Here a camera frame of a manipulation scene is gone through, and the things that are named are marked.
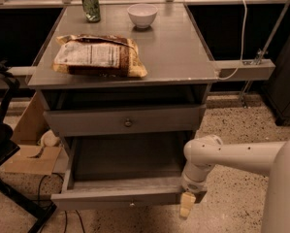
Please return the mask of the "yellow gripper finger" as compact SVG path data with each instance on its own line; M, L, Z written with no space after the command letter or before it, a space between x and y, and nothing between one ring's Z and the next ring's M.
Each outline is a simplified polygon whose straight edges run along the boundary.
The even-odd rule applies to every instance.
M195 204L196 196L189 192L185 191L180 196L180 207L179 207L179 215L182 218L188 218L190 212Z

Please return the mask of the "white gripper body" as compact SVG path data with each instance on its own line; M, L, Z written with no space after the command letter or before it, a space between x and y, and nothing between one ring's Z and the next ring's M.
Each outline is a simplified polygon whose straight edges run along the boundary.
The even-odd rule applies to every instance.
M209 172L210 167L208 166L186 164L181 174L181 185L183 189L192 193L204 191Z

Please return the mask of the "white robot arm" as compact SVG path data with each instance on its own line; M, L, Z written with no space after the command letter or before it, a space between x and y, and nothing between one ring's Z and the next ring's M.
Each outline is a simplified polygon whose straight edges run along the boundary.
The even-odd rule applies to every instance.
M208 135L186 143L183 153L181 217L189 216L196 196L205 190L209 172L218 164L267 176L261 232L290 233L290 140L225 145L219 137Z

